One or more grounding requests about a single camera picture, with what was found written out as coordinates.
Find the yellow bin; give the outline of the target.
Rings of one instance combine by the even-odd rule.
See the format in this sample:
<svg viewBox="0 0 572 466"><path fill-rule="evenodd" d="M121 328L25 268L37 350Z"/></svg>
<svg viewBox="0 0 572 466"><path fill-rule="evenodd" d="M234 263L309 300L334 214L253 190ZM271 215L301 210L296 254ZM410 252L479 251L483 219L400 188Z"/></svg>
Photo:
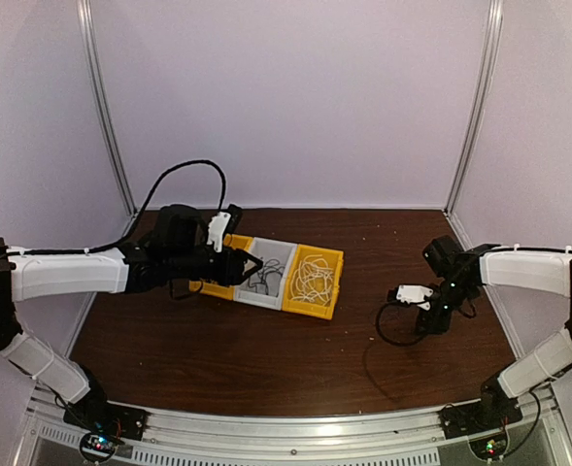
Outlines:
<svg viewBox="0 0 572 466"><path fill-rule="evenodd" d="M298 245L285 288L282 311L331 320L340 291L344 253Z"/></svg>
<svg viewBox="0 0 572 466"><path fill-rule="evenodd" d="M237 234L226 235L223 240L225 247L231 247L236 250L248 251L252 245L253 238ZM212 282L189 282L188 290L191 292L199 292L203 295L217 297L219 299L232 301L235 294L235 286L221 286Z"/></svg>

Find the white bin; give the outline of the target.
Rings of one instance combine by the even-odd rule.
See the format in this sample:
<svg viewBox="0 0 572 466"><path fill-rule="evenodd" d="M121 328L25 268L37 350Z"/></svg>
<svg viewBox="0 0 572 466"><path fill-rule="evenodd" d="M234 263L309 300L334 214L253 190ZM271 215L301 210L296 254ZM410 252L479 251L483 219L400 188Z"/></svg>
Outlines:
<svg viewBox="0 0 572 466"><path fill-rule="evenodd" d="M235 287L234 301L280 311L296 250L294 243L254 238L249 253L264 261L262 267L266 285L238 285Z"/></svg>

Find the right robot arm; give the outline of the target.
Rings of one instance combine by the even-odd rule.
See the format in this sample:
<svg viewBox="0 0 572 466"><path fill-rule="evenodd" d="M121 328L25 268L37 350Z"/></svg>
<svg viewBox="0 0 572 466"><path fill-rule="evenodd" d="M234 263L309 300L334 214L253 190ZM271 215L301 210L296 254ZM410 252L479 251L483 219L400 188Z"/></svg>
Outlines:
<svg viewBox="0 0 572 466"><path fill-rule="evenodd" d="M541 383L560 383L564 376L572 380L572 247L481 244L465 249L454 238L442 236L424 248L422 257L440 282L411 286L404 299L418 308L421 335L446 332L453 313L482 291L510 289L566 304L558 329L482 383L481 400L472 411L479 427L494 427L519 398ZM567 385L564 407L571 395Z"/></svg>

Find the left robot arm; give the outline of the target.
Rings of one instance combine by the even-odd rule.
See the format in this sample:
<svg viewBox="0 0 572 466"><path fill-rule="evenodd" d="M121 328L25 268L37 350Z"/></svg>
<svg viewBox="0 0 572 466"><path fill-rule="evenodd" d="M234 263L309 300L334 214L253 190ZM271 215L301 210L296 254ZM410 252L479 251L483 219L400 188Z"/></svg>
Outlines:
<svg viewBox="0 0 572 466"><path fill-rule="evenodd" d="M0 355L47 385L65 409L94 431L114 423L114 409L85 368L62 357L18 322L18 302L84 292L135 294L175 280L239 285L263 262L226 244L242 211L235 205L204 219L186 205L160 209L137 242L84 250L10 248L0 238Z"/></svg>

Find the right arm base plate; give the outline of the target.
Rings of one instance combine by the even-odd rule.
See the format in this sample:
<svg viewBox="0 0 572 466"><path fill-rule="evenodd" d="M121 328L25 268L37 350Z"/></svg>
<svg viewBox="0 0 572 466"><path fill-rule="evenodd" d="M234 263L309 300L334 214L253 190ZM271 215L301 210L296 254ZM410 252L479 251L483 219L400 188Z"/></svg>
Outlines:
<svg viewBox="0 0 572 466"><path fill-rule="evenodd" d="M514 406L496 409L482 401L464 405L446 405L439 411L439 419L447 439L472 436L521 421L520 408Z"/></svg>

